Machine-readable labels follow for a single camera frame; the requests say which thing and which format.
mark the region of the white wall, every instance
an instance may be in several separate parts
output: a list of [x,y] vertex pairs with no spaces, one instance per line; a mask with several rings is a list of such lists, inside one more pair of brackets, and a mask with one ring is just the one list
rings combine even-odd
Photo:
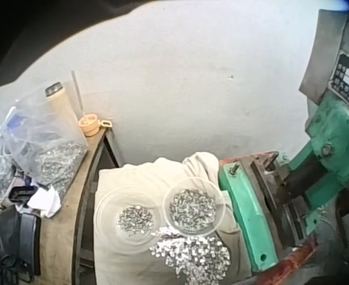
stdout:
[[81,91],[95,92],[83,96],[85,110],[113,119],[128,163],[195,151],[293,155],[307,141],[298,87],[318,9],[344,7],[338,0],[147,4],[76,34],[0,88],[0,118],[14,99],[75,69]]

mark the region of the orange cup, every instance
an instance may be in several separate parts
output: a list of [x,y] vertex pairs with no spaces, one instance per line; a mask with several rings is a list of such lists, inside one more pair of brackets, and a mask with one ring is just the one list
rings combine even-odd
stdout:
[[96,135],[100,128],[112,128],[112,122],[98,119],[98,116],[95,114],[88,114],[85,117],[81,118],[78,122],[79,127],[83,131],[86,137],[92,137]]

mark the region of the green metal frame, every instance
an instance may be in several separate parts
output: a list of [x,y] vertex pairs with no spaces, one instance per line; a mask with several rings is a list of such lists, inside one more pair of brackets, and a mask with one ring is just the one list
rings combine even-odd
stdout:
[[[327,91],[308,124],[310,141],[290,161],[296,169],[311,153],[328,173],[311,187],[306,195],[315,210],[333,199],[342,189],[349,189],[349,106],[334,93]],[[324,153],[328,146],[331,153]]]
[[246,241],[252,270],[260,272],[275,265],[278,257],[271,230],[250,179],[243,167],[239,167],[236,174],[230,174],[229,170],[234,166],[235,163],[226,164],[219,171],[219,187],[228,191],[235,219]]

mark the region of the clear bowl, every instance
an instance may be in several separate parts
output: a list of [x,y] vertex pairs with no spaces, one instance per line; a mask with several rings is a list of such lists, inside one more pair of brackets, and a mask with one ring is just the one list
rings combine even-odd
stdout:
[[[149,250],[159,239],[154,234],[165,226],[161,203],[157,197],[150,189],[136,186],[126,186],[110,191],[95,209],[95,234],[109,245],[110,250],[119,254],[140,254]],[[145,207],[152,213],[153,224],[150,231],[128,233],[118,225],[123,209],[134,205]]]
[[[214,215],[215,218],[213,222],[211,222],[208,226],[203,227],[202,229],[197,229],[197,230],[185,229],[180,225],[178,225],[172,218],[171,211],[170,211],[171,203],[173,202],[173,199],[177,194],[184,192],[186,189],[200,190],[208,194],[208,196],[212,198],[215,203],[215,206],[216,206],[215,207],[216,211]],[[186,178],[176,183],[166,193],[163,207],[164,207],[163,212],[164,212],[166,222],[169,224],[169,226],[179,231],[183,236],[207,236],[213,233],[221,225],[223,217],[225,215],[225,211],[226,211],[226,205],[223,198],[223,194],[222,194],[222,191],[219,189],[219,187],[217,187],[214,183],[199,177]]]

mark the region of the machine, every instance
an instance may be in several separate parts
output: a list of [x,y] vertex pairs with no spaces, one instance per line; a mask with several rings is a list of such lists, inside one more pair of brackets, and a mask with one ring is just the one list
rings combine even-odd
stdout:
[[[317,105],[303,149],[287,163],[272,152],[240,158],[219,172],[256,273],[300,246],[319,222],[318,208],[349,191],[349,13],[320,10],[300,91]],[[344,201],[349,208],[349,198]]]

